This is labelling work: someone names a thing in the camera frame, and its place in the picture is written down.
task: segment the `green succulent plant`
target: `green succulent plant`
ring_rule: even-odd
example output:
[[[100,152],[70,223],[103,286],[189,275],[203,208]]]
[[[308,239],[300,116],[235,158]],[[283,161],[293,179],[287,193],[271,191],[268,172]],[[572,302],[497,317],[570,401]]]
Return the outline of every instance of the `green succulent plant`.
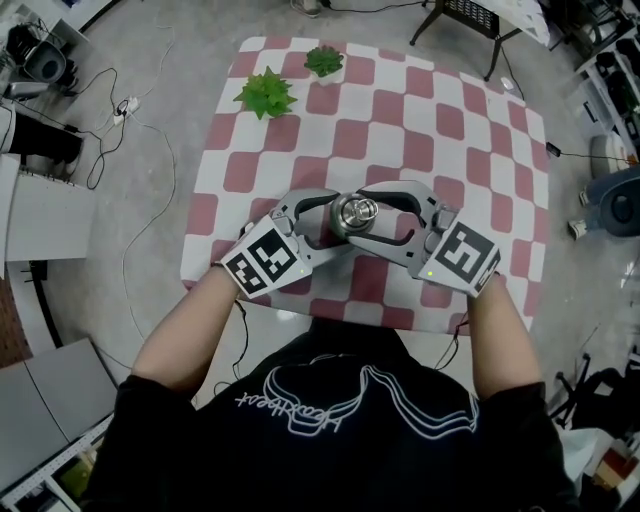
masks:
[[[242,92],[233,101],[242,101],[247,110],[256,113],[258,119],[265,114],[271,117],[280,117],[291,112],[289,105],[296,98],[289,96],[288,84],[280,78],[280,75],[271,71],[267,66],[264,75],[251,75]]]
[[[322,78],[342,69],[343,59],[344,55],[341,55],[335,48],[322,46],[307,53],[307,62],[304,67]]]

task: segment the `red and white checkered cloth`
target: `red and white checkered cloth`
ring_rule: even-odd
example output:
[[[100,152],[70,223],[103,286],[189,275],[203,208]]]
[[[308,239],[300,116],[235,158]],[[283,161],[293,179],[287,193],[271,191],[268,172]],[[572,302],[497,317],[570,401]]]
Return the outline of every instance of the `red and white checkered cloth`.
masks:
[[[334,83],[325,86],[304,67],[306,53],[322,44],[346,55]],[[233,98],[250,74],[267,66],[293,84],[290,95],[298,101],[291,114],[259,121]],[[181,277],[193,285],[242,226],[291,189],[346,192],[419,180],[452,206],[473,211],[500,246],[499,271],[530,326],[548,235],[547,170],[542,118],[477,78],[368,46],[253,37],[231,66],[207,137]],[[305,215],[326,228],[326,209]],[[400,214],[397,235],[412,222]],[[452,332],[466,311],[463,295],[413,280],[406,269],[359,251],[256,302],[431,332]]]

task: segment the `gray floor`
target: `gray floor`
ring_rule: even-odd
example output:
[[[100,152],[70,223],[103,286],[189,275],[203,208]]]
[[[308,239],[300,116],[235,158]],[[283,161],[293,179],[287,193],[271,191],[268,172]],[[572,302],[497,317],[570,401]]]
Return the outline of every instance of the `gray floor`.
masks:
[[[350,3],[372,8],[374,4],[384,5],[386,0]],[[334,4],[346,6],[349,2]],[[287,0],[123,0],[88,30],[86,35],[97,54],[82,66],[83,77],[90,78],[113,65],[119,76],[117,100],[147,90],[171,37],[170,30],[156,28],[157,13],[159,25],[175,27],[177,42],[156,88],[142,99],[137,116],[166,130],[178,166],[177,190],[169,210],[136,242],[126,261],[131,304],[145,335],[184,294],[179,266],[190,194],[228,67],[245,38],[278,34],[348,40],[423,57],[474,75],[484,73],[492,50],[491,41],[444,17],[429,28],[415,47],[410,47],[408,40],[424,17],[419,6],[375,15],[327,12],[311,20],[293,12]],[[550,53],[524,34],[510,40],[506,51],[527,103],[545,119],[548,140],[564,151],[587,153],[588,144],[560,93],[572,77],[571,53],[563,47]],[[508,70],[501,58],[492,79],[496,87],[500,87],[502,76],[508,76]],[[61,102],[50,112],[83,129],[92,129],[109,110],[111,82],[110,77],[101,77],[70,106]],[[101,110],[103,117],[98,119]],[[112,130],[107,146],[116,144],[118,138],[119,129]],[[75,182],[85,183],[96,155],[97,147],[89,140]],[[549,382],[557,370],[573,369],[576,354],[596,326],[600,327],[590,343],[604,343],[605,327],[620,308],[626,307],[620,282],[638,254],[635,241],[611,241],[597,235],[578,243],[570,240],[565,224],[568,218],[579,215],[577,192],[589,174],[585,159],[563,157],[551,162],[551,240],[542,301],[532,326]],[[122,147],[107,156],[104,177],[96,190],[98,210],[89,257],[51,265],[47,292],[65,341],[89,334],[103,349],[131,364],[141,339],[124,296],[122,253],[138,230],[162,208],[171,184],[170,158],[162,136],[127,123]],[[257,345],[250,348],[245,371],[264,353],[308,325],[308,319],[300,315],[276,314],[259,306],[249,309],[249,327],[256,328],[254,333],[265,322],[274,322],[268,334],[273,340],[252,337],[252,343]],[[229,360],[234,359],[243,343],[244,331],[237,313],[232,316],[228,331],[216,357],[220,362],[214,362],[218,379],[228,377]],[[429,336],[414,333],[403,333],[403,337],[425,364],[442,350],[442,340],[432,341]],[[608,343],[615,344],[615,339]],[[459,357],[466,358],[461,371],[468,372],[468,354]],[[114,363],[109,366],[117,378],[126,374]]]

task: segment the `metal cylinder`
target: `metal cylinder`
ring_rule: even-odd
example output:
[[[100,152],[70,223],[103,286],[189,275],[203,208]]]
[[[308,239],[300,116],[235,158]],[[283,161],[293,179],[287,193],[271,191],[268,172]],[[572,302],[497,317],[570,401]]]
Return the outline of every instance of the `metal cylinder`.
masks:
[[[378,215],[378,204],[355,192],[341,194],[331,203],[331,230],[340,238],[362,233],[373,226]]]

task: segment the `black t-shirt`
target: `black t-shirt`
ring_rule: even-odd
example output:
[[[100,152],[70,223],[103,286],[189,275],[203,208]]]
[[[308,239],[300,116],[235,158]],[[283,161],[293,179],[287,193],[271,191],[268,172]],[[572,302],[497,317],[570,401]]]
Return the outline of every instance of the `black t-shirt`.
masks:
[[[315,348],[197,411],[129,377],[84,510],[578,510],[542,383],[478,402],[408,355]]]

